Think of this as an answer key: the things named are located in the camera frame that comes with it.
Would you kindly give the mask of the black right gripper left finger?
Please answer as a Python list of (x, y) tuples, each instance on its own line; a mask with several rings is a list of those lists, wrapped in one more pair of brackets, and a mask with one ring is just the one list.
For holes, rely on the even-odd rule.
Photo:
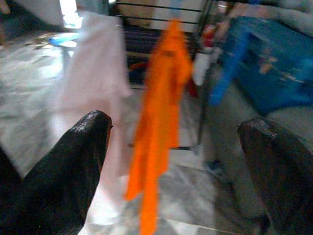
[(21, 178), (0, 153), (0, 232), (3, 235), (76, 235), (100, 180), (112, 129), (94, 110), (73, 125)]

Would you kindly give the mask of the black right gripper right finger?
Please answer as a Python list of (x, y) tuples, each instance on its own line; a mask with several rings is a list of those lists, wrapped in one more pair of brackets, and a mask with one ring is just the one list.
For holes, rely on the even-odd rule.
[(313, 153), (290, 129), (264, 118), (238, 127), (246, 164), (279, 235), (313, 233)]

